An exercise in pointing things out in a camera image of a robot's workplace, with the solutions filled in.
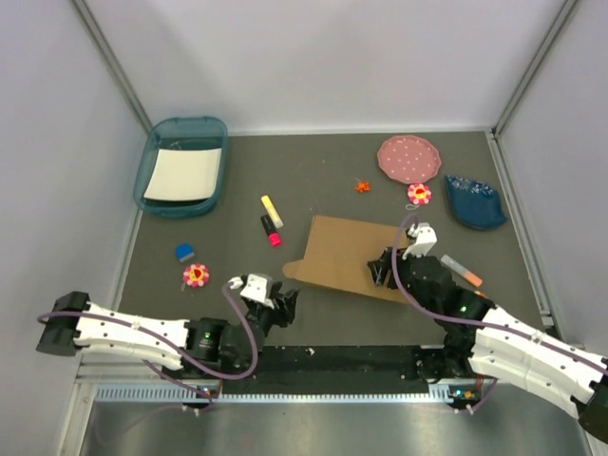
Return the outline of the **brown cardboard box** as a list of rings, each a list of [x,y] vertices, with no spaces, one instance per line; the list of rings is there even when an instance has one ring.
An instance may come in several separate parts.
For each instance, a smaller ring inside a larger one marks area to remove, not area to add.
[[[395,226],[317,215],[304,257],[284,264],[282,272],[317,287],[404,303],[399,291],[376,286],[367,266],[393,244],[396,232]]]

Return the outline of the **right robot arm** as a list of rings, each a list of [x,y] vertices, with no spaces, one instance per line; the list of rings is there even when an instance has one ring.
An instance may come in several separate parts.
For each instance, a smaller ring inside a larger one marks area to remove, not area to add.
[[[457,284],[435,256],[388,247],[367,264],[373,283],[399,291],[444,328],[443,361],[456,375],[491,377],[529,392],[607,440],[607,359],[568,345]]]

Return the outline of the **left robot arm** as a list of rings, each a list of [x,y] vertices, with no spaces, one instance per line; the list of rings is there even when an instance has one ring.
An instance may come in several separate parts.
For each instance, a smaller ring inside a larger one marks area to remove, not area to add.
[[[245,379],[255,373],[271,328],[294,322],[299,290],[283,293],[280,283],[273,285],[270,307],[243,297],[246,313],[227,287],[222,292],[237,314],[236,325],[209,317],[168,320],[119,313],[74,291],[37,317],[43,330],[36,350],[69,357],[80,351],[116,354],[158,365],[176,380]]]

